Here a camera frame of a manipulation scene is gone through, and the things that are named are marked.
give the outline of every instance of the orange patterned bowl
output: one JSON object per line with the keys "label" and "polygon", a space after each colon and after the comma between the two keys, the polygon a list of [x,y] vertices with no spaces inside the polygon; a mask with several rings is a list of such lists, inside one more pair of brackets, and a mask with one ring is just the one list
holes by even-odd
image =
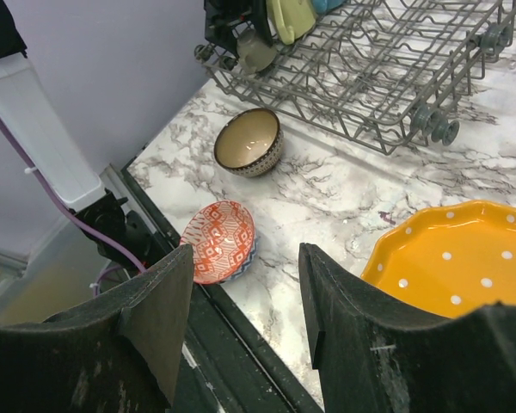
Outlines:
{"label": "orange patterned bowl", "polygon": [[234,280],[255,256],[255,224],[247,208],[233,200],[221,200],[189,221],[180,245],[185,243],[193,246],[196,283]]}

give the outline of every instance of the white wall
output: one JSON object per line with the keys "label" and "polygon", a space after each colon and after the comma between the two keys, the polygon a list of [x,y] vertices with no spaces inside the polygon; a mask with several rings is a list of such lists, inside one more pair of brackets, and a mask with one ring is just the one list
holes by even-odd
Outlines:
{"label": "white wall", "polygon": [[[5,0],[91,165],[122,166],[202,85],[202,0]],[[59,218],[0,135],[0,249],[27,256]]]}

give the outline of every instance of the white plastic panel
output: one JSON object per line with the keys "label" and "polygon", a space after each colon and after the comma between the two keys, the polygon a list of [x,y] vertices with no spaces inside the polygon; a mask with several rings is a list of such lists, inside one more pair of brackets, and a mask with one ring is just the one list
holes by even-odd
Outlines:
{"label": "white plastic panel", "polygon": [[105,194],[21,54],[0,59],[0,118],[67,207],[79,211]]}

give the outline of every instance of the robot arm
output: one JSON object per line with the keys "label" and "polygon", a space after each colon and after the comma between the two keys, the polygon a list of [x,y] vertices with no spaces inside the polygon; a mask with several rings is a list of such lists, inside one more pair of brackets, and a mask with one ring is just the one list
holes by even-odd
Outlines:
{"label": "robot arm", "polygon": [[0,129],[62,211],[95,241],[101,255],[144,269],[162,258],[134,211],[107,191],[49,102],[14,20],[0,0]]}

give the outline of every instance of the small ceramic bowl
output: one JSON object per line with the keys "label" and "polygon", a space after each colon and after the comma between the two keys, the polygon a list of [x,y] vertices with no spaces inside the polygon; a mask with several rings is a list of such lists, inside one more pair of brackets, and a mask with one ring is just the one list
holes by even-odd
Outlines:
{"label": "small ceramic bowl", "polygon": [[187,224],[180,244],[193,246],[198,284],[238,278],[256,254],[255,224],[247,208],[221,200],[201,209]]}
{"label": "small ceramic bowl", "polygon": [[268,172],[281,158],[283,131],[277,115],[265,108],[242,112],[224,126],[214,145],[214,158],[239,176]]}

